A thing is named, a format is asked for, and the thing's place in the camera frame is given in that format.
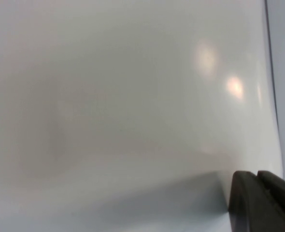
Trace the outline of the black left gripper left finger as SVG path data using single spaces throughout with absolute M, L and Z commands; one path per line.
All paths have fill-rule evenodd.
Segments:
M 285 215 L 257 174 L 233 174 L 228 212 L 234 232 L 285 232 Z

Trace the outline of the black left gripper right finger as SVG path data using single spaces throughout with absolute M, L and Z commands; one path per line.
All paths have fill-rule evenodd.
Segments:
M 285 215 L 285 180 L 269 171 L 258 171 L 257 177 Z

